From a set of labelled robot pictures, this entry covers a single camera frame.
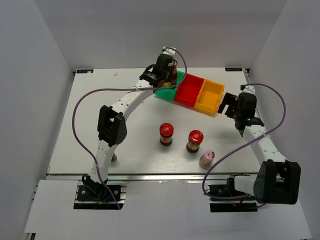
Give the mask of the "small brown cap bottle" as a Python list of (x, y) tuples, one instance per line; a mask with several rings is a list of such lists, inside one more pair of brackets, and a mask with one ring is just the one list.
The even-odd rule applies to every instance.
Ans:
[(170, 88), (172, 85), (173, 84), (171, 82), (165, 82), (162, 87), (163, 88)]

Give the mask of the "yellow cap sauce bottle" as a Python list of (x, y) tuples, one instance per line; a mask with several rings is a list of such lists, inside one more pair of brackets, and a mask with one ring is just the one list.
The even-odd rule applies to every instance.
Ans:
[(177, 78), (178, 78), (177, 65), (178, 65), (178, 62), (176, 60), (174, 60), (173, 64), (172, 64), (172, 69), (171, 69), (171, 84), (172, 85), (177, 84)]

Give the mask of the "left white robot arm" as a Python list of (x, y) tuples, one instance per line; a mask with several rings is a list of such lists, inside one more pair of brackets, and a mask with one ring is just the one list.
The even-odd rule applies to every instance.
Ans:
[(155, 64), (148, 66), (134, 88), (110, 106), (103, 105), (99, 110), (97, 132), (98, 148), (95, 166), (88, 176), (82, 177), (83, 185), (95, 200), (106, 197), (108, 190), (104, 184), (108, 181), (108, 171), (115, 149), (127, 136), (126, 121), (130, 114), (148, 97), (166, 82), (176, 83), (173, 79), (176, 52), (170, 49), (161, 53)]

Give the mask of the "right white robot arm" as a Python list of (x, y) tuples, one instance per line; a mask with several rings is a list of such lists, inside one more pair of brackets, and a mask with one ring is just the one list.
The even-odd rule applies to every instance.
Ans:
[(294, 205), (298, 200), (301, 167), (287, 160), (267, 136), (262, 120), (255, 116), (257, 98), (254, 94), (226, 93), (218, 113), (235, 121), (235, 128), (250, 144), (260, 169), (256, 175), (236, 175), (225, 188), (226, 195), (236, 200), (243, 193), (254, 196), (260, 204)]

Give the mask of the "green plastic bin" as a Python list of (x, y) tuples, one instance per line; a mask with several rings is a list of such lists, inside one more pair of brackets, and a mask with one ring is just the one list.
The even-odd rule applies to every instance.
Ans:
[[(182, 71), (177, 71), (177, 81), (176, 83), (179, 85), (180, 82), (182, 81), (182, 78), (184, 76), (184, 72)], [(155, 95), (162, 98), (162, 99), (165, 99), (165, 100), (168, 100), (168, 101), (173, 101), (174, 98), (175, 98), (175, 95), (176, 95), (176, 91), (178, 89), (178, 86), (176, 86), (175, 88), (169, 88), (169, 89), (164, 89), (164, 90), (156, 90), (155, 91)]]

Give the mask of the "right table logo sticker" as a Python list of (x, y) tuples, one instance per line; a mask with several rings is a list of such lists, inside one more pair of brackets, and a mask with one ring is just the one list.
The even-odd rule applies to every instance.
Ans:
[(242, 72), (243, 69), (241, 67), (225, 67), (226, 72)]

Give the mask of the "table logo sticker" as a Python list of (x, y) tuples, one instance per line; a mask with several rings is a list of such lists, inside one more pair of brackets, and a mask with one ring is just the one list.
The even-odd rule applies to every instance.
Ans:
[(94, 72), (93, 69), (77, 69), (76, 74), (92, 74)]
[(226, 72), (242, 72), (243, 69), (241, 67), (225, 67)]

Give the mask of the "red plastic bin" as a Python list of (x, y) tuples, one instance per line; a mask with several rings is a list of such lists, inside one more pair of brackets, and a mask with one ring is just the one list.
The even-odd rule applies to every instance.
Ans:
[(196, 104), (204, 80), (204, 78), (187, 74), (176, 90), (174, 101), (193, 108)]

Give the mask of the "red lid jar right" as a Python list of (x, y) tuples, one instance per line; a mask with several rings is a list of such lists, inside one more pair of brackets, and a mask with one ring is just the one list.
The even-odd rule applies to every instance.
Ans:
[(200, 149), (200, 145), (204, 140), (204, 135), (200, 130), (192, 130), (188, 135), (186, 149), (189, 153), (196, 153)]

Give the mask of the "pink cap spice bottle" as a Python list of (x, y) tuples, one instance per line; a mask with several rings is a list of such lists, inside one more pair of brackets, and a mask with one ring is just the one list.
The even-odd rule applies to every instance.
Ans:
[(214, 158), (215, 153), (212, 150), (206, 150), (199, 158), (198, 164), (202, 169), (206, 170), (211, 167)]

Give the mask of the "red lid jar left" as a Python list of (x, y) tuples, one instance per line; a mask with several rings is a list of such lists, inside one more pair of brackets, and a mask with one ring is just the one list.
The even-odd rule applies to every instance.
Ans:
[(171, 123), (163, 123), (159, 127), (159, 141), (163, 146), (170, 146), (173, 142), (174, 127)]

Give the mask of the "left table logo sticker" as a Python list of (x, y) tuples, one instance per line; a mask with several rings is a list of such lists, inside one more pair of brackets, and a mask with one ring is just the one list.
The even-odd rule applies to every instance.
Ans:
[(77, 69), (76, 74), (92, 74), (94, 72), (93, 69)]

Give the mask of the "black cap spice jar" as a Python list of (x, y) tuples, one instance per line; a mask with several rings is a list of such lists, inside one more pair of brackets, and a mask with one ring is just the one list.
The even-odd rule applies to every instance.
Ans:
[(117, 155), (114, 153), (113, 156), (112, 156), (112, 158), (111, 158), (111, 161), (112, 161), (112, 162), (116, 162), (117, 160), (118, 160), (118, 157), (117, 157)]

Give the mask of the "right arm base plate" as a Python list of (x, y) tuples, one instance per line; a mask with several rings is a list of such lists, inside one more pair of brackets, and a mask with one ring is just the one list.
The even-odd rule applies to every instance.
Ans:
[(210, 198), (211, 213), (249, 213), (257, 212), (258, 205), (254, 196), (246, 196), (247, 193), (235, 189), (234, 175), (230, 175), (224, 184), (209, 184), (207, 193), (220, 198)]

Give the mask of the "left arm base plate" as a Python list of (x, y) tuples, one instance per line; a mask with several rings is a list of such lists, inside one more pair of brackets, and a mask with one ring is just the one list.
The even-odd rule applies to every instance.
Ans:
[(73, 209), (74, 210), (120, 210), (126, 199), (127, 186), (120, 184), (108, 185), (112, 191), (116, 202), (110, 192), (103, 188), (98, 196), (94, 195), (83, 184), (79, 184), (76, 189)]

